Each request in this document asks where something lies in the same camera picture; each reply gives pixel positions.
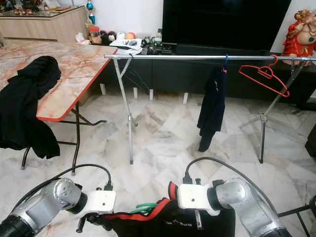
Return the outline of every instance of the red trim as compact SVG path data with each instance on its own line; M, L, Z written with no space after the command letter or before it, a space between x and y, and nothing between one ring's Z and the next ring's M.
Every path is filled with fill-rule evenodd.
M42 121L52 121L52 122L59 122L61 120L63 120L68 113L70 112L70 110L76 105L76 103L79 101L79 99L85 94L85 92L89 89L89 87L92 85L92 83L94 82L94 80L99 76L99 74L103 71L103 69L105 69L105 67L107 66L107 64L110 62L110 59L107 60L105 62L105 64L102 66L102 68L100 68L100 70L97 72L97 74L92 78L92 80L89 82L89 84L85 87L85 89L83 89L83 91L79 94L79 96L74 100L74 102L71 104L71 106L66 110L66 112L59 118L46 118L46 117L37 117L39 120Z
M128 214L116 214L113 216L105 216L106 219L108 220L113 220L116 218L120 218L122 220L134 220L134 221L149 221L151 219L154 219L160 212L161 210L170 202L171 200L165 198L163 199L152 211L152 213L150 213L149 216L144 216L141 214L132 214L132 215L128 215Z
M176 199L177 196L176 196L176 185L174 183L171 183L170 185L170 198L171 199Z

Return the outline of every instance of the wooden cabinet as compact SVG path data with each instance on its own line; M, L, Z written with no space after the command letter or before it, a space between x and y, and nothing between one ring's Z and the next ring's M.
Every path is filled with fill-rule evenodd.
M0 32L5 39L11 40L76 42L75 35L78 32L87 37L86 19L83 6L73 7L63 13L40 11L33 16L15 16L8 12L0 15Z

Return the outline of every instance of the marble floor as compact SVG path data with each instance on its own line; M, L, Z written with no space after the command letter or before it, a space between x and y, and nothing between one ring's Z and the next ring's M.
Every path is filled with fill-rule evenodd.
M195 158L211 156L236 167L251 178L271 199L277 211L300 207L316 195L316 160L304 148L306 138L316 122L316 113L298 111L287 104L277 104L271 117L289 128L269 122L266 137L265 162L256 155L260 123L239 129L239 125L256 118L268 103L235 98L226 99L221 132L215 134L210 148L198 152L200 137L196 127L201 95L189 95L186 105L182 94L155 93L153 101L139 92L133 99L127 93L130 109L138 122L133 128L134 164L128 160L128 128L126 111L118 91L93 95L80 112L91 121L107 119L107 124L81 127L81 146L78 164L97 163L107 167L117 192L115 212L129 212L140 203L154 202L167 197L169 181L180 184L186 165ZM75 128L71 124L48 123L59 140L74 142ZM71 167L75 148L61 145L61 156L40 159L33 151L25 170L20 170L24 151L0 149L0 220L11 211L18 199L38 183ZM93 191L105 184L103 171L88 167L77 170L75 182L83 190ZM192 166L192 178L201 178L207 185L215 179L237 177L232 171L210 161ZM302 212L312 236L316 236L316 220L309 211ZM296 215L281 218L294 237L304 237ZM62 211L39 237L77 237L78 216ZM116 236L101 227L87 223L85 237ZM248 236L237 220L236 237Z

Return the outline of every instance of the black cable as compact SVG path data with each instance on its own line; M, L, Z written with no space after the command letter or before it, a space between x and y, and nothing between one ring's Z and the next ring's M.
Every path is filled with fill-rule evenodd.
M101 165L98 165L98 164L79 164L79 165L76 165L75 167L72 167L72 168L69 168L69 169L66 169L65 171L61 172L60 174L57 174L56 176L54 176L53 178L49 179L49 180L46 180L44 182L42 182L41 184L37 185L36 187L34 187L33 189L31 189L28 193L26 193L18 202L17 204L15 205L15 207L13 208L13 210L18 206L20 205L23 201L27 201L28 199L30 199L35 193L37 193L40 189L42 189L43 187L45 187L47 184L49 184L50 182L52 181L55 181L57 179L59 179L60 176L74 170L74 169L77 169L77 168L80 168L80 167L85 167L85 166L94 166L94 167L98 167L102 170L104 170L107 174L108 174L108 177L109 177L109 180L108 180L108 183L106 184L105 188L108 187L108 188L112 188L112 185L111 185L111 174L110 172L107 170L107 168L101 166Z
M242 178L244 178L247 182L249 182L260 194L261 196L266 200L266 202L268 203L268 205L270 206L270 208L273 210L274 213L277 214L277 211L275 209L275 207L273 206L272 202L269 200L269 198L265 195L265 193L254 183L252 182L246 175L244 175L243 173L241 173L239 170L237 170L236 168L230 166L229 164L219 160L219 159L216 159L216 158L212 158L212 157L201 157L201 158L197 158L193 161L191 161L187 168L186 168L186 173L185 173L185 176L189 177L189 168L192 164L200 161L200 160L212 160L214 162L217 162L217 163L220 163L221 165L223 166L226 166L227 168L231 169L232 171L234 171L235 173L239 174Z

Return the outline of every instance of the folding table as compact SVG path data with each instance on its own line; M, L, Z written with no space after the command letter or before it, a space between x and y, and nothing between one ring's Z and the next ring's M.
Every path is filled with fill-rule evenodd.
M84 95L94 80L109 63L104 55L115 54L117 48L75 43L57 43L51 41L21 42L0 50L0 90L7 85L7 80L17 75L17 70L24 68L34 59L49 55L58 61L62 74L58 83L38 102L37 118L43 121L63 122L76 125L77 142L59 144L75 145L73 167L76 165L80 146L80 125L95 126L106 120L91 123L79 114L79 99ZM76 121L64 121L69 112L76 115ZM21 165L25 168L27 148Z

